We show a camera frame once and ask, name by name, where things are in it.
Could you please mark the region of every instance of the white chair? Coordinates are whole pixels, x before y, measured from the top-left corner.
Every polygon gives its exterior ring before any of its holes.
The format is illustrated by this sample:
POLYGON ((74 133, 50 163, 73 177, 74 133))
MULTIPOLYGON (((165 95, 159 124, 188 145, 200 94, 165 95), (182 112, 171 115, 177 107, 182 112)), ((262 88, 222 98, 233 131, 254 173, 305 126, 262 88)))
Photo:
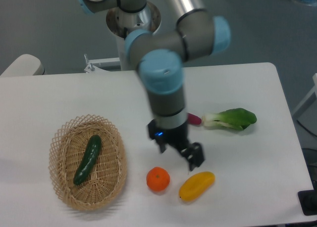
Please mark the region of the white chair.
POLYGON ((317 74, 314 74, 313 80, 315 86, 306 94, 306 96, 298 103, 292 112, 292 117, 297 120, 309 108, 317 98, 317 74))
POLYGON ((24 54, 18 57, 0 77, 44 75, 45 69, 35 56, 24 54))

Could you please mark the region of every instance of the red radish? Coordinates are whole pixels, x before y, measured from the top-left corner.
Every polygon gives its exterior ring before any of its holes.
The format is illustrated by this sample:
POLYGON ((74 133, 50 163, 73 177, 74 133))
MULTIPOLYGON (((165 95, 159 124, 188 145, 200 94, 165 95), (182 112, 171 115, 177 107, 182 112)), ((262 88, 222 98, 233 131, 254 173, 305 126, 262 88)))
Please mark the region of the red radish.
POLYGON ((198 126, 202 123, 202 120, 200 117, 198 116, 195 116, 191 113, 188 113, 188 123, 191 124, 191 125, 195 125, 195 126, 198 126))

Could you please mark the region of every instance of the light blue joint cap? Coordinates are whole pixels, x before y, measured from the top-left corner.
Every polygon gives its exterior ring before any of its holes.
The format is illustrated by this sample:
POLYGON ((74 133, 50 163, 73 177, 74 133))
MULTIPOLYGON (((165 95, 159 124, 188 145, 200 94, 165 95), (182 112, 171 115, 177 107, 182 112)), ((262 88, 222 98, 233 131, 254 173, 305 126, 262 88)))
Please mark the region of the light blue joint cap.
POLYGON ((138 29, 135 30, 131 33, 129 33, 129 35, 125 38, 124 41, 124 50, 125 50, 125 54, 129 60, 129 55, 130 55, 130 48, 134 42, 134 40, 136 40, 139 36, 143 35, 143 34, 152 34, 150 31, 144 30, 144 29, 138 29))
POLYGON ((228 21, 222 16, 216 16, 213 18, 214 25, 214 42, 213 53, 226 50, 230 45, 231 32, 228 21))
POLYGON ((94 13, 92 13, 89 9, 88 9, 88 7, 85 5, 85 3, 84 3, 84 1, 83 0, 78 0, 79 1, 79 3, 80 3, 80 6, 81 6, 81 8, 83 9, 83 11, 84 11, 84 13, 85 14, 94 14, 94 13))
POLYGON ((159 95, 176 92, 183 85, 184 74, 180 56, 167 49, 157 49, 143 56, 139 75, 147 90, 159 95))

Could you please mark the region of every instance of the cucumber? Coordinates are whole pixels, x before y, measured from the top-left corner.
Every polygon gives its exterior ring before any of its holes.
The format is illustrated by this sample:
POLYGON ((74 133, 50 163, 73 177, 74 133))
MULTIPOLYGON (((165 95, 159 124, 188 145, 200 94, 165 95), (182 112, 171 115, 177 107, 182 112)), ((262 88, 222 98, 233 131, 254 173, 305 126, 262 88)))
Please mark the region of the cucumber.
POLYGON ((101 150, 101 138, 99 135, 93 135, 90 137, 87 147, 84 153, 84 157, 77 168, 77 171, 74 176, 74 184, 80 185, 88 177, 90 171, 95 165, 98 155, 101 150))

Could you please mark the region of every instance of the wicker basket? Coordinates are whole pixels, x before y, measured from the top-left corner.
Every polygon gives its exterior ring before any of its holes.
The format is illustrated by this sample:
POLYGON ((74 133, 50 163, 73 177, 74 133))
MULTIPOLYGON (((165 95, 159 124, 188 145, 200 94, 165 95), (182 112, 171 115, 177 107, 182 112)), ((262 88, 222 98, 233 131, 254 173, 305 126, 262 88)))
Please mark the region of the wicker basket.
POLYGON ((95 210, 110 203, 122 190, 127 163, 117 128, 100 116, 82 116, 57 131, 50 149, 51 180, 59 199, 76 210, 95 210), (92 135, 102 139, 102 149, 86 181, 73 184, 75 172, 92 135))

